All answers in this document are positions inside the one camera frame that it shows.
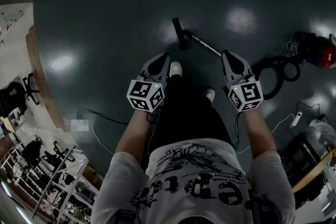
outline black coiled hose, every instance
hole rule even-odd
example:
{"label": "black coiled hose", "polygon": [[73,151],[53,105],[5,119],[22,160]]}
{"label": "black coiled hose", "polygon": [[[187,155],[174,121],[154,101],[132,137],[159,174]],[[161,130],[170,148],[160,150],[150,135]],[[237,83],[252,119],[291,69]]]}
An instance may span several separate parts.
{"label": "black coiled hose", "polygon": [[[287,64],[292,64],[296,68],[296,75],[292,78],[286,76],[285,67]],[[280,91],[283,80],[296,81],[301,75],[301,69],[299,63],[302,63],[302,58],[299,56],[285,57],[285,56],[275,56],[269,59],[265,59],[260,63],[252,67],[252,72],[256,76],[256,80],[259,80],[260,74],[264,69],[272,68],[277,75],[277,84],[275,88],[269,93],[264,94],[264,100],[272,99]]]}

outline dark green floor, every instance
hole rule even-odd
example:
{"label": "dark green floor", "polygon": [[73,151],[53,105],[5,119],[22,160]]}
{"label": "dark green floor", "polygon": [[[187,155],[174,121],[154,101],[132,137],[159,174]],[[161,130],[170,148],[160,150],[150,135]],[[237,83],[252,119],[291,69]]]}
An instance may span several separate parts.
{"label": "dark green floor", "polygon": [[[335,0],[34,0],[38,51],[48,86],[62,116],[76,109],[92,109],[111,118],[128,121],[132,108],[126,99],[131,79],[143,63],[164,51],[183,66],[183,75],[201,89],[216,90],[213,106],[220,113],[235,141],[234,107],[228,102],[219,58],[196,44],[180,51],[171,19],[208,41],[218,51],[237,52],[251,64],[266,56],[283,55],[286,42],[296,31],[329,34],[336,31]],[[336,119],[336,69],[302,68],[298,81],[285,82],[279,94],[261,105],[272,130],[296,103],[321,104],[321,112]],[[275,75],[261,76],[264,90]],[[278,127],[274,136],[281,149],[317,114],[301,109],[296,128],[291,120]],[[114,150],[124,126],[96,117],[96,134]],[[111,155],[92,133],[75,139],[94,166],[104,174]],[[240,147],[248,145],[240,123]],[[250,151],[239,155],[244,169],[251,162]]]}

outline shoe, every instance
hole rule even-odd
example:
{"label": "shoe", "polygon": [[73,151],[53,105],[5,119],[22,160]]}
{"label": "shoe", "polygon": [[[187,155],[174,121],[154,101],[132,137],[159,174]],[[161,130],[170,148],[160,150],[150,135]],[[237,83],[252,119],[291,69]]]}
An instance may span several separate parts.
{"label": "shoe", "polygon": [[204,97],[207,97],[212,103],[215,99],[215,90],[213,88],[207,88],[203,93]]}
{"label": "shoe", "polygon": [[171,78],[174,75],[182,76],[182,66],[181,66],[180,62],[178,62],[178,61],[173,61],[170,64],[169,77]]}

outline white t-shirt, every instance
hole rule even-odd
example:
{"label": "white t-shirt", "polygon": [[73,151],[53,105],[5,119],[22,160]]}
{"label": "white t-shirt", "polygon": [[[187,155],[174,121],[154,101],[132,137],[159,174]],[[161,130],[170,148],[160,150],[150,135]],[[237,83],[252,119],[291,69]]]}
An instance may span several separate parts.
{"label": "white t-shirt", "polygon": [[112,158],[91,222],[114,223],[116,212],[127,209],[142,224],[177,224],[194,216],[214,224],[252,223],[248,190],[273,202],[282,223],[294,223],[294,196],[276,152],[253,161],[249,181],[232,146],[216,139],[157,148],[146,173],[132,155],[120,152]]}

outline white box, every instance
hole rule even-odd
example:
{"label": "white box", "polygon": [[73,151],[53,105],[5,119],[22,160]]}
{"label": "white box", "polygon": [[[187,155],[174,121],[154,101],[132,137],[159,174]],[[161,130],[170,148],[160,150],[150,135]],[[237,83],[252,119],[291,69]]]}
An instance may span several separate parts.
{"label": "white box", "polygon": [[134,109],[153,112],[164,99],[162,84],[133,79],[127,98]]}
{"label": "white box", "polygon": [[264,99],[260,81],[232,85],[228,98],[238,112],[257,108]]}

